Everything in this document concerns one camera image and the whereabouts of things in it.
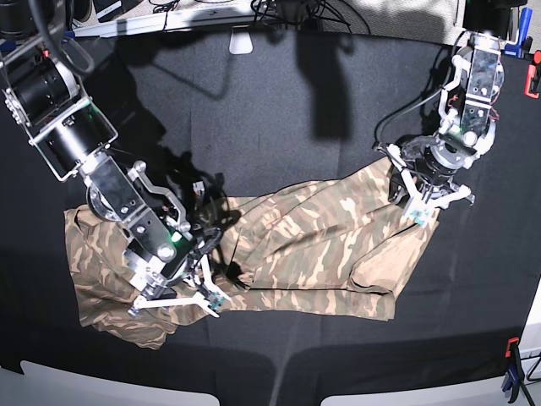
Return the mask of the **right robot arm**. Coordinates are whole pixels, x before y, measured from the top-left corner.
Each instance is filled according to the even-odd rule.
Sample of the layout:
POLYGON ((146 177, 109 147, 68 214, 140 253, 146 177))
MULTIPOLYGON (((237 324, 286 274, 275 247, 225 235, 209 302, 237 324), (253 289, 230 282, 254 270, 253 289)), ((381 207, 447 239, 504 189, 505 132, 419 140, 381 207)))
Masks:
POLYGON ((94 60, 68 34, 66 13, 62 1, 2 2, 1 39, 13 43, 1 56, 5 105, 54 177, 81 177, 91 211, 128 234, 123 254, 138 291, 130 314, 192 304, 215 315, 227 295, 209 255, 222 232, 153 184, 143 161, 117 164, 109 151, 117 130, 84 86, 94 60))

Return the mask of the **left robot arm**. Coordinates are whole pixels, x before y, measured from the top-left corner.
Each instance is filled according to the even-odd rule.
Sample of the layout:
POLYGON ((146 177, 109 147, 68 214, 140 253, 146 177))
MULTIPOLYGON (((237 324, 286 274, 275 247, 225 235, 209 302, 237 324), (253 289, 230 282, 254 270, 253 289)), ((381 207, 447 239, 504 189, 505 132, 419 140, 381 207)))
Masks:
POLYGON ((436 210, 459 200, 474 203, 471 189, 456 184, 454 177, 469 169, 495 142, 494 104, 505 82, 501 57, 506 46, 522 42, 520 13, 526 5, 524 1, 468 1, 459 34, 467 42, 453 45, 443 84, 377 125, 374 149, 391 161, 389 198, 407 201, 403 219, 426 227, 436 210), (384 141, 388 124, 428 102, 438 103, 436 130, 398 144, 384 141))

